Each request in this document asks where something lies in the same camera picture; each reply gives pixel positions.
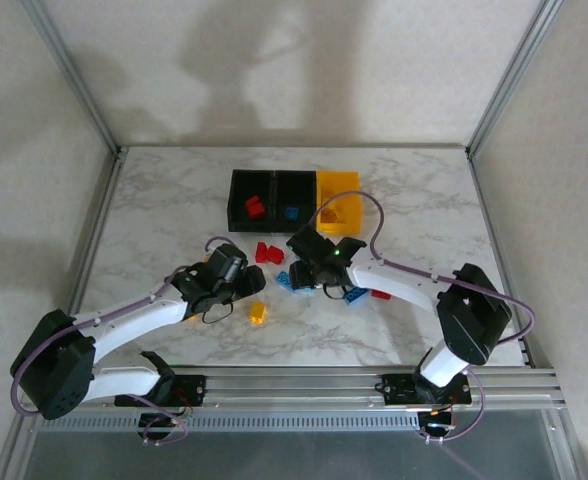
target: yellow lego brick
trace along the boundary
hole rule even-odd
[[[261,324],[267,313],[267,307],[262,303],[253,303],[250,309],[250,320],[252,323]]]

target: red lego brick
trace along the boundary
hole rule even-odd
[[[280,248],[272,246],[267,249],[267,259],[276,265],[280,265],[285,259],[285,253]]]
[[[267,245],[263,242],[258,242],[256,246],[256,255],[254,255],[254,260],[256,263],[265,263],[267,262]]]
[[[245,202],[245,208],[248,208],[249,209],[255,203],[261,203],[261,199],[258,198],[258,195],[254,195],[247,202]]]
[[[383,300],[389,300],[392,298],[389,293],[381,292],[379,290],[372,290],[372,296],[376,298],[382,298]]]
[[[265,207],[261,202],[254,203],[247,208],[247,214],[250,216],[250,220],[260,220],[265,216]]]

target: table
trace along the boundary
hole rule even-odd
[[[174,267],[201,261],[214,235],[229,236],[252,260],[258,241],[285,249],[285,234],[227,232],[235,168],[358,171],[362,189],[385,209],[377,243],[384,256],[450,270],[475,263],[502,289],[462,148],[135,147],[125,160],[82,309],[126,300]],[[360,238],[369,240],[377,222],[365,201]],[[437,318],[402,300],[368,297],[348,306],[321,291],[292,294],[275,282],[287,264],[262,268],[265,290],[239,301],[227,319],[150,332],[108,356],[108,363],[136,364],[141,350],[153,350],[170,365],[414,365],[441,338]],[[267,305],[263,325],[248,319],[255,301]],[[497,347],[488,365],[523,365],[518,342]]]

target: metal corner post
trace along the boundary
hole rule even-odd
[[[523,74],[538,50],[538,47],[541,45],[562,3],[563,0],[541,0],[534,18],[530,22],[521,43],[516,49],[507,70],[503,74],[503,78],[492,96],[492,100],[485,109],[481,121],[472,134],[472,138],[467,147],[470,159],[478,155],[478,152],[505,109],[518,83],[523,78]]]
[[[103,120],[103,117],[99,113],[85,82],[74,66],[74,63],[65,48],[65,44],[61,39],[58,30],[54,26],[52,19],[48,15],[47,10],[40,0],[20,0],[20,2],[28,17],[34,24],[36,31],[43,40],[43,43],[45,43],[45,46],[56,61],[61,70],[61,74],[65,77],[65,80],[76,95],[81,107],[85,110],[94,124],[101,139],[112,155],[118,155],[118,146],[107,128],[107,124]]]

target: white wall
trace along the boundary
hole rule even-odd
[[[18,2],[0,0],[0,451],[10,363],[40,317],[65,307],[106,148]]]
[[[539,0],[46,1],[125,145],[466,143]]]
[[[588,460],[588,1],[565,2],[477,165]]]

